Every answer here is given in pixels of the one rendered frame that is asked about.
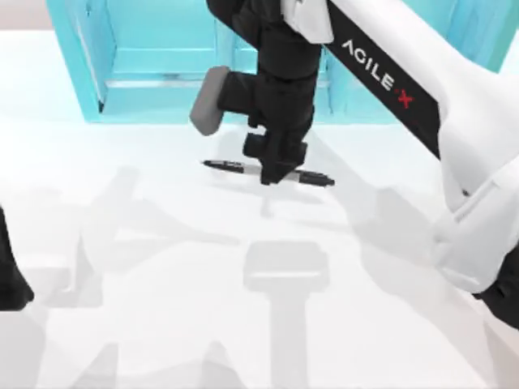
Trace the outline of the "black marker pen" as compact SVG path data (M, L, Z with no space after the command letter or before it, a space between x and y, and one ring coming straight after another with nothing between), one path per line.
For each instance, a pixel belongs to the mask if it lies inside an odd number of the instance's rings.
M231 160L203 160L202 164L210 169L217 169L228 173L258 176L261 184L266 186L278 184L283 181L318 187L335 185L335 181L328 175L303 169L295 169L279 180L268 181L262 178L262 168L258 165L250 165Z

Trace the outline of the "pale grey rounded box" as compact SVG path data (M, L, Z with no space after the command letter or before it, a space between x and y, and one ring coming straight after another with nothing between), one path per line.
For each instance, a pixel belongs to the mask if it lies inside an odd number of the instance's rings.
M191 124L202 136L215 134L221 125L224 111L218 107L218 98L229 73L229 67L215 66L204 76L189 114Z

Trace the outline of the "light blue rack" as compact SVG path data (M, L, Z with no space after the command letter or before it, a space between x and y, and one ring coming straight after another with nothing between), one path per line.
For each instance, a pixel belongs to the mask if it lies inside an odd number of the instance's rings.
M399 0L469 60L498 71L519 0ZM87 122L184 123L206 70L256 53L205 0L45 0Z

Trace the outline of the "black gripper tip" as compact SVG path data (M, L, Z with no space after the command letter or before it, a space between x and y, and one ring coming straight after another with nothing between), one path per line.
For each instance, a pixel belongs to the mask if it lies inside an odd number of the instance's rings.
M5 213L0 206L0 311L21 311L34 297L15 261Z

